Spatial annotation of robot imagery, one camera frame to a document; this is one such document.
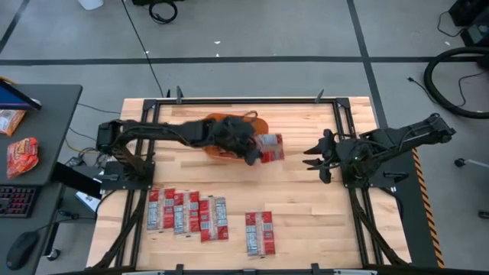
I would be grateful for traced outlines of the red popcorn bag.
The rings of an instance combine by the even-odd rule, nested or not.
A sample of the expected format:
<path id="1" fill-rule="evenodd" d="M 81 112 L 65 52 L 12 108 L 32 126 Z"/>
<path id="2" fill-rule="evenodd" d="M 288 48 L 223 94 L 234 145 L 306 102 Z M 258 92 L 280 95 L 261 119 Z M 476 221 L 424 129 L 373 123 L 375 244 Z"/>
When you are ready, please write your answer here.
<path id="1" fill-rule="evenodd" d="M 274 224 L 270 211 L 246 212 L 245 230 L 249 257 L 275 255 Z"/>
<path id="2" fill-rule="evenodd" d="M 175 192 L 173 212 L 175 235 L 199 232 L 199 191 Z"/>
<path id="3" fill-rule="evenodd" d="M 199 201 L 201 242 L 228 240 L 227 208 L 224 197 L 207 196 Z"/>
<path id="4" fill-rule="evenodd" d="M 284 160 L 282 134 L 259 134 L 255 137 L 255 141 L 261 152 L 261 163 Z"/>
<path id="5" fill-rule="evenodd" d="M 174 188 L 152 189 L 148 196 L 147 230 L 164 231 L 174 227 Z"/>

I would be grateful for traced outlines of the white bin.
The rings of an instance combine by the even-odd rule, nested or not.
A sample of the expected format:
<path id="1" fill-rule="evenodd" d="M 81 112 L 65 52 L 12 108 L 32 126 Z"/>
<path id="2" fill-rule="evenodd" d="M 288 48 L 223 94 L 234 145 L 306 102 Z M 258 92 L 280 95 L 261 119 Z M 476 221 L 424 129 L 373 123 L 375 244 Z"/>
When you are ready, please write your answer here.
<path id="1" fill-rule="evenodd" d="M 95 10 L 104 5 L 104 0 L 77 0 L 77 1 L 87 11 Z"/>

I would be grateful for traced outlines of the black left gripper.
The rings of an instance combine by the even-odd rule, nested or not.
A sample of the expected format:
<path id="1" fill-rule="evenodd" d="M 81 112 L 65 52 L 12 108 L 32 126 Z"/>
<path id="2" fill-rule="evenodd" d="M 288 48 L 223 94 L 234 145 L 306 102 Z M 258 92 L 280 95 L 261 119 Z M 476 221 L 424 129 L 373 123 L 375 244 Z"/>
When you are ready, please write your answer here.
<path id="1" fill-rule="evenodd" d="M 245 163 L 253 166 L 256 160 L 262 158 L 254 139 L 256 118 L 228 115 L 223 118 L 209 119 L 208 155 L 230 159 L 244 159 Z"/>

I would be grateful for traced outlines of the black desk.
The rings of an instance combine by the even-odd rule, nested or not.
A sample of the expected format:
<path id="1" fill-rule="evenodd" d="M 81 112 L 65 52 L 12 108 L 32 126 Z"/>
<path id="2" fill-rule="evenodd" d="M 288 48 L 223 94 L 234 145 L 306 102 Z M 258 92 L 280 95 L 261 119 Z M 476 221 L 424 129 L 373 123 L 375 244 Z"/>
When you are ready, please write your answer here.
<path id="1" fill-rule="evenodd" d="M 54 220 L 63 191 L 62 184 L 50 181 L 51 176 L 83 88 L 80 85 L 28 84 L 19 84 L 16 88 L 39 100 L 42 109 L 27 112 L 11 137 L 0 134 L 0 185 L 39 186 L 40 192 L 29 218 L 0 217 L 0 275 L 34 275 L 50 235 L 44 226 Z M 7 146 L 24 138 L 39 141 L 40 161 L 31 171 L 9 180 L 6 177 Z M 9 248 L 22 233 L 35 230 L 39 238 L 28 262 L 19 270 L 9 270 L 6 266 Z"/>

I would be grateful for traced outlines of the pale orange snack bag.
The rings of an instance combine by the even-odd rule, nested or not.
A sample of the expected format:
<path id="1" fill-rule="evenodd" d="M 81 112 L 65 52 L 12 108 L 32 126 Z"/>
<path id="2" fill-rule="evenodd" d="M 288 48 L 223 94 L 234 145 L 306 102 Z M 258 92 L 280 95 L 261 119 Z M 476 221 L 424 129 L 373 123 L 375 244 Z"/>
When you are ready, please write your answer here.
<path id="1" fill-rule="evenodd" d="M 0 134 L 12 136 L 25 116 L 25 110 L 0 109 Z"/>

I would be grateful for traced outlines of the orange plastic basket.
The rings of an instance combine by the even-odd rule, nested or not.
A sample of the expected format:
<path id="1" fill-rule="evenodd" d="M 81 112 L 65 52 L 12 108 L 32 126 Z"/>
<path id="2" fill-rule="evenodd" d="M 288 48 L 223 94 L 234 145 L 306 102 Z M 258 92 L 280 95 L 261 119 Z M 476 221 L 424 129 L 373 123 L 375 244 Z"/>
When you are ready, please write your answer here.
<path id="1" fill-rule="evenodd" d="M 228 116 L 228 115 L 231 115 L 231 114 L 211 113 L 211 114 L 207 115 L 203 121 L 209 123 L 209 119 L 210 118 L 220 119 L 220 118 L 223 118 L 223 117 Z M 254 127 L 256 129 L 256 134 L 254 136 L 254 139 L 259 134 L 268 134 L 268 124 L 267 124 L 267 122 L 264 119 L 259 118 L 257 116 L 257 112 L 256 111 L 249 111 L 249 112 L 245 113 L 244 115 L 234 115 L 234 116 L 245 116 L 245 117 L 256 118 L 257 119 L 257 121 L 254 123 Z M 209 143 L 206 146 L 204 146 L 202 149 L 203 149 L 203 151 L 206 154 L 208 154 L 208 146 L 212 143 L 209 140 L 209 136 L 206 138 L 206 141 L 209 142 Z M 245 159 L 230 159 L 230 158 L 224 158 L 224 157 L 214 157 L 214 158 L 221 158 L 221 159 L 226 159 L 226 160 L 243 160 L 245 162 Z"/>

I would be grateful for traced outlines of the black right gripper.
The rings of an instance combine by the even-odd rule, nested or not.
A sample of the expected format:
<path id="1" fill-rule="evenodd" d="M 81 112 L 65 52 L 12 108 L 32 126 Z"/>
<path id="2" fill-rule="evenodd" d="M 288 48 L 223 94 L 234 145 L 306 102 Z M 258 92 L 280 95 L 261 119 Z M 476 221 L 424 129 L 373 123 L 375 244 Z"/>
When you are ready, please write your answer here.
<path id="1" fill-rule="evenodd" d="M 368 141 L 351 134 L 332 133 L 330 129 L 323 131 L 318 144 L 304 154 L 332 154 L 329 163 L 319 158 L 304 160 L 307 170 L 317 170 L 324 184 L 330 184 L 332 174 L 329 169 L 339 168 L 344 176 L 362 176 L 361 166 L 368 157 Z"/>

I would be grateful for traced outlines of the black aluminium table frame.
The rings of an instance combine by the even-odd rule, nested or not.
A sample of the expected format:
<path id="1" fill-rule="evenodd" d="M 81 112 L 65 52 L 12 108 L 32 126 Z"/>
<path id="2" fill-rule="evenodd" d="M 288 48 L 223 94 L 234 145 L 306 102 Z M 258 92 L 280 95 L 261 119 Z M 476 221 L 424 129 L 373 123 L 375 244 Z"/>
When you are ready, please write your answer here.
<path id="1" fill-rule="evenodd" d="M 346 125 L 345 116 L 335 117 L 336 106 L 311 98 L 185 99 L 181 104 L 166 100 L 159 111 L 149 111 L 147 116 L 179 124 L 210 113 L 243 115 L 253 110 L 271 132 L 283 135 L 284 160 L 248 166 L 208 157 L 177 142 L 158 141 L 154 146 L 155 186 L 224 197 L 228 239 L 201 242 L 196 234 L 142 229 L 128 236 L 123 264 L 130 263 L 131 251 L 137 248 L 139 270 L 169 272 L 182 265 L 185 272 L 248 275 L 308 270 L 313 264 L 322 269 L 361 266 L 349 194 L 340 172 L 334 170 L 332 182 L 324 184 L 305 165 L 306 150 L 325 129 Z M 264 258 L 249 257 L 245 213 L 260 210 L 272 214 L 276 252 Z"/>

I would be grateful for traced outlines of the black computer mouse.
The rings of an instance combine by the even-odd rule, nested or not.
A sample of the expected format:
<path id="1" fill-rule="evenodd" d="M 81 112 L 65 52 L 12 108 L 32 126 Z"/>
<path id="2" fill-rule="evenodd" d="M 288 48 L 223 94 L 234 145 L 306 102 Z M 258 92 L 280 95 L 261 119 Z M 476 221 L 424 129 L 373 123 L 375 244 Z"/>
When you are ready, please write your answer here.
<path id="1" fill-rule="evenodd" d="M 38 233 L 35 231 L 26 231 L 19 235 L 8 250 L 6 267 L 9 270 L 21 269 L 28 262 L 37 241 Z"/>

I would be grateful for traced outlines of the black keyboard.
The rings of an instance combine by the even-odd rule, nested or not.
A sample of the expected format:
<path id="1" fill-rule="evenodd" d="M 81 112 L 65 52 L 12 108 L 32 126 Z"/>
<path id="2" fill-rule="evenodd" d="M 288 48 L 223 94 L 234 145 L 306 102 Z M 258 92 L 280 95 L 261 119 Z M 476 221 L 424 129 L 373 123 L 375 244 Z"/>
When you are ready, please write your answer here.
<path id="1" fill-rule="evenodd" d="M 0 218 L 29 218 L 39 194 L 38 186 L 0 185 Z"/>

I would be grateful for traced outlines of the monitor with blue screen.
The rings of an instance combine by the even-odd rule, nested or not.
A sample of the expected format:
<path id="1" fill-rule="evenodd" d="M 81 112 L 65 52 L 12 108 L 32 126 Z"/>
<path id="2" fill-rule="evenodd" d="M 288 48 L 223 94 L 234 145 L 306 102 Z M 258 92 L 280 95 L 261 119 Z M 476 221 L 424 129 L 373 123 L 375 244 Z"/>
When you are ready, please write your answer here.
<path id="1" fill-rule="evenodd" d="M 0 79 L 0 109 L 41 110 L 42 104 Z"/>

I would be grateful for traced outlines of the black plate with hazard stripes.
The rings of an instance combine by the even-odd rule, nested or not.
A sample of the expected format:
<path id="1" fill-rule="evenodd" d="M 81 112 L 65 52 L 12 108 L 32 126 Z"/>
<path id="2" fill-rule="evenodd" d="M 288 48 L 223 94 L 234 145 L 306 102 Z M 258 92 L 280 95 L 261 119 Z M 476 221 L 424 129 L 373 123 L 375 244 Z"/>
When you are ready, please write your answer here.
<path id="1" fill-rule="evenodd" d="M 412 264 L 445 267 L 433 210 L 427 193 L 419 153 L 414 149 L 390 162 L 408 177 L 396 185 L 395 194 L 403 209 L 402 224 Z"/>

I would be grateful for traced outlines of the black equipment boxes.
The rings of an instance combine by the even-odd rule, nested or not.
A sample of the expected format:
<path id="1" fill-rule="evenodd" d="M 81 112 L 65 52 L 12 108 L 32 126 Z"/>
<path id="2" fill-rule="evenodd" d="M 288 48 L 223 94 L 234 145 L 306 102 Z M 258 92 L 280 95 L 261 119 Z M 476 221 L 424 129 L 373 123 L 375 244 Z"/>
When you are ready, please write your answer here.
<path id="1" fill-rule="evenodd" d="M 489 47 L 489 0 L 456 0 L 449 14 L 466 47 Z"/>

